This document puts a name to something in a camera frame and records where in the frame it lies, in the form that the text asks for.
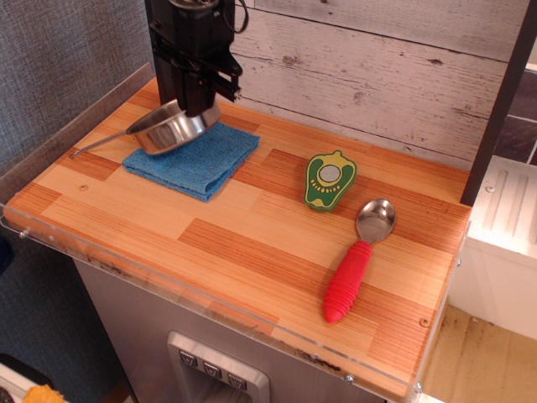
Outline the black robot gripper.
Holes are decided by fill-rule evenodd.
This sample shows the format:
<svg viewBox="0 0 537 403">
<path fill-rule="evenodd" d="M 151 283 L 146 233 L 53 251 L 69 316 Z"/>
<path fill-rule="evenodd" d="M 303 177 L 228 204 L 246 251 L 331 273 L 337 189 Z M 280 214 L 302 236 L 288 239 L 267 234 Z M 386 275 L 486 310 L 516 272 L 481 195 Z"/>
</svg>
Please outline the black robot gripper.
<svg viewBox="0 0 537 403">
<path fill-rule="evenodd" d="M 164 42 L 156 54 L 172 65 L 176 100 L 188 117 L 211 108 L 216 94 L 235 101 L 242 67 L 230 47 L 236 27 L 236 1 L 169 1 L 175 32 L 174 53 Z"/>
</svg>

